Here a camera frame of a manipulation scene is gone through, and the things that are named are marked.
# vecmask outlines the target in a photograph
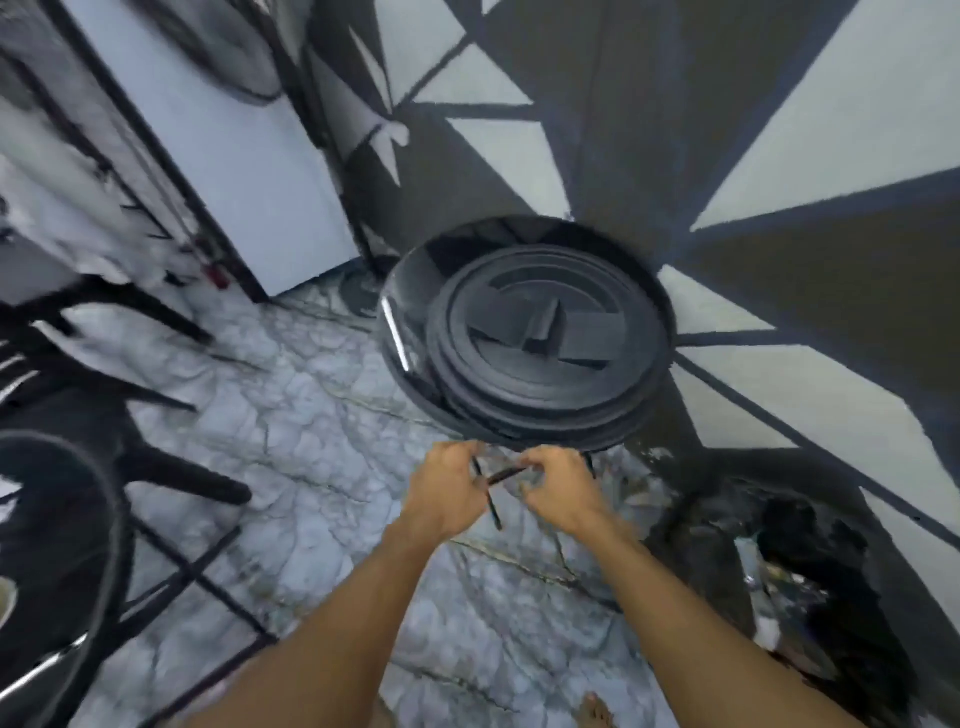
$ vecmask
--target round table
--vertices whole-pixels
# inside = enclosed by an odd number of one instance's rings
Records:
[[[130,583],[122,483],[64,440],[0,432],[0,725],[66,725]]]

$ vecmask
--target marble floor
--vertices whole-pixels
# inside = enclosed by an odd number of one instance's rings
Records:
[[[156,446],[248,483],[252,503],[238,509],[136,484],[134,510],[191,557],[239,523],[242,536],[207,575],[278,634],[370,553],[410,472],[446,439],[398,391],[368,322],[346,313],[331,282],[261,306],[235,286],[193,284],[179,305],[216,334],[209,350],[100,305],[70,311],[84,339],[60,340],[88,364],[198,406],[199,415],[147,405],[133,413]],[[648,528],[669,498],[662,483],[624,449],[598,468],[621,513]],[[398,724],[561,728],[592,690],[620,728],[675,725],[588,554],[510,488],[494,499],[505,530],[482,518],[435,555],[414,597],[381,687]],[[138,545],[132,595],[172,570]],[[104,665],[72,725],[137,725],[254,637],[191,588]]]

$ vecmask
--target red object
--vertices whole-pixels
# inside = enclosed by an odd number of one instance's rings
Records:
[[[205,265],[204,275],[211,283],[217,286],[218,291],[226,291],[230,288],[230,279],[227,277],[227,273],[216,263]]]

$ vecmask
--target white triangle pattern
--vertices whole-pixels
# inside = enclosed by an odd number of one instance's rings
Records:
[[[867,505],[890,534],[897,549],[960,630],[960,553],[889,504],[863,491]]]
[[[810,347],[679,351],[807,440],[960,534],[960,491],[901,398]]]
[[[375,7],[396,106],[467,32],[444,0],[375,0]]]
[[[564,180],[539,122],[447,121],[537,215],[569,219]]]
[[[677,314],[678,333],[769,331],[775,328],[672,266],[664,266],[659,278]]]
[[[960,166],[955,0],[861,0],[693,229]]]
[[[400,184],[400,170],[396,164],[396,149],[394,148],[394,139],[390,134],[389,127],[383,127],[370,140],[370,145],[380,157],[383,166],[387,168],[390,176],[394,178],[397,186]]]
[[[797,445],[701,379],[674,364],[670,374],[697,436],[708,449],[790,449]]]
[[[350,36],[353,38],[357,50],[360,51],[360,56],[363,58],[363,63],[367,66],[367,70],[373,79],[377,93],[379,93],[380,98],[383,99],[383,105],[387,109],[392,110],[394,106],[390,101],[390,87],[387,82],[386,72],[380,67],[380,64],[373,56],[373,53],[371,53],[370,48],[368,48],[367,44],[363,41],[363,38],[357,35],[356,31],[352,28],[350,28]]]
[[[340,154],[347,158],[374,129],[386,123],[386,119],[367,106],[312,50],[308,53],[324,98],[333,139]]]
[[[476,45],[447,64],[414,101],[424,104],[500,104],[527,106],[533,101]]]

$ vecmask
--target hand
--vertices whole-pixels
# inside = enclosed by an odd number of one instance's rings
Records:
[[[437,443],[410,477],[400,518],[434,546],[466,531],[487,510],[487,481],[470,472],[471,458],[483,447],[475,441]]]
[[[530,510],[578,541],[583,541],[596,523],[615,520],[584,456],[577,450],[543,445],[524,452],[519,463],[536,466],[546,475],[539,488],[522,487]]]

